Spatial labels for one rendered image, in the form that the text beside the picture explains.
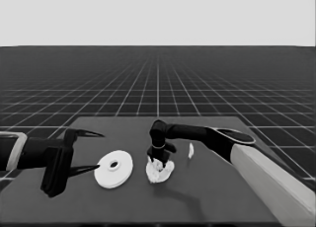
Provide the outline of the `large thick white disc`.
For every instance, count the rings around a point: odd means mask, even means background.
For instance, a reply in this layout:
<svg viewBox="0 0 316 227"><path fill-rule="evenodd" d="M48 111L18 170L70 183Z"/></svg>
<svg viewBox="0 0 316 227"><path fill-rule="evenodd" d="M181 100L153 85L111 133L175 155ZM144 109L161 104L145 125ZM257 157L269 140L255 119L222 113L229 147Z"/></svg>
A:
<svg viewBox="0 0 316 227"><path fill-rule="evenodd" d="M94 177L102 188L115 189L127 181L132 171L131 155L123 150L115 150L100 159Z"/></svg>

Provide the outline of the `white round carrier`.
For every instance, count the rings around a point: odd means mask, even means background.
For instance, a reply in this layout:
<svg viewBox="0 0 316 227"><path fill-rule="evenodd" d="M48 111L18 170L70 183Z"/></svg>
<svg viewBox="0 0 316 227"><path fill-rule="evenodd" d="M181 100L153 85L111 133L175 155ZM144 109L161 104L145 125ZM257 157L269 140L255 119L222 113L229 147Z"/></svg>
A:
<svg viewBox="0 0 316 227"><path fill-rule="evenodd" d="M146 166L145 167L145 172L146 172L146 175L149 174L149 173L158 173L159 174L159 181L156 183L156 184L158 184L158 183L163 183L163 182L167 181L170 178L171 174L172 174L172 173L164 172L163 169L162 170L157 170L156 168L152 168L152 167Z"/></svg>

